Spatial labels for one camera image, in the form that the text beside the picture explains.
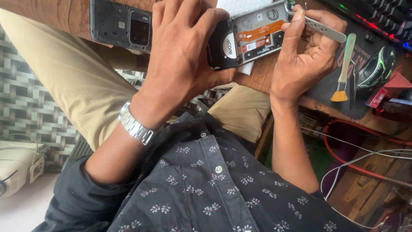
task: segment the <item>silver watch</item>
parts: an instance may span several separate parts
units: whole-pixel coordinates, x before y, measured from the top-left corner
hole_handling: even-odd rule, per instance
[[[121,121],[124,128],[129,134],[140,140],[143,145],[146,145],[152,138],[154,132],[146,129],[130,114],[130,101],[128,101],[120,110],[119,121]]]

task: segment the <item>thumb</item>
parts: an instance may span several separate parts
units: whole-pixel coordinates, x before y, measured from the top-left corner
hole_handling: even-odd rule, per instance
[[[216,87],[219,85],[226,85],[234,80],[234,76],[237,72],[237,68],[231,69],[224,69],[220,71],[214,71],[215,75],[213,75],[212,86]]]
[[[297,56],[297,45],[302,37],[304,29],[305,16],[303,14],[303,10],[300,9],[296,12],[291,23],[285,31],[279,56],[288,56],[291,58]]]

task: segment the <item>fingernail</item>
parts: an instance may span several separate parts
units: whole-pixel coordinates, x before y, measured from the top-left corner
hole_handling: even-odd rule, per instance
[[[292,21],[300,20],[303,15],[303,10],[300,9],[296,12],[295,16],[293,17]]]

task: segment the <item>wicker pattern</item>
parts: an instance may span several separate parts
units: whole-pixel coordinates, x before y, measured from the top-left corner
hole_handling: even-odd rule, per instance
[[[140,89],[143,73],[116,70]],[[228,89],[207,90],[186,103],[198,109],[197,98],[214,104]],[[45,173],[59,173],[80,134],[36,78],[0,26],[0,135],[22,133],[50,146],[46,153]],[[28,142],[24,136],[10,136],[11,141]]]

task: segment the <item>red cable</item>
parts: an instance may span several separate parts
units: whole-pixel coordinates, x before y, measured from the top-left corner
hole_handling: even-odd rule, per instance
[[[359,128],[359,129],[362,129],[362,130],[364,130],[364,131],[366,131],[366,132],[369,132],[369,133],[371,133],[371,134],[373,134],[373,135],[377,135],[377,136],[380,136],[380,137],[387,136],[387,135],[384,134],[384,133],[381,133],[381,132],[378,132],[378,131],[369,129],[369,128],[365,127],[365,126],[362,126],[362,125],[359,125],[359,124],[356,124],[356,123],[353,123],[353,122],[341,120],[341,119],[332,120],[332,121],[329,122],[329,125],[332,125],[332,124],[335,123],[335,122],[340,122],[340,123],[349,124],[349,125],[352,125],[352,126],[354,126],[354,127],[357,127],[357,128]],[[400,144],[405,144],[405,145],[412,146],[412,142],[405,141],[405,140],[401,140],[401,139],[398,139],[398,138],[388,138],[388,140],[389,140],[389,141],[392,141],[392,142],[396,142],[396,143],[400,143]]]
[[[329,122],[329,124],[328,124],[327,126],[325,126],[325,130],[324,130],[324,133],[325,133],[325,134],[328,133],[329,126],[332,125],[334,122],[343,122],[343,123],[347,123],[347,124],[352,125],[352,123],[347,122],[347,121],[344,121],[344,120],[339,120],[339,119],[332,120],[332,121]],[[327,136],[324,136],[324,137],[323,137],[323,141],[325,142],[326,148],[327,148],[328,151],[333,155],[333,157],[335,157],[335,158],[336,158],[337,160],[339,160],[341,163],[347,163],[345,160],[341,159],[339,156],[337,156],[337,154],[335,154],[335,153],[332,151],[331,147],[329,146],[329,143],[328,143],[328,140],[327,140]],[[365,169],[363,169],[363,168],[357,167],[357,166],[355,166],[355,165],[353,165],[353,164],[348,164],[348,166],[351,167],[351,168],[353,168],[353,169],[356,169],[356,170],[358,170],[358,171],[360,171],[360,172],[363,172],[363,173],[366,173],[366,174],[368,174],[368,175],[377,177],[377,178],[379,178],[379,179],[383,179],[383,180],[385,179],[385,177],[382,176],[382,175],[379,175],[379,174],[370,172],[370,171],[365,170]]]

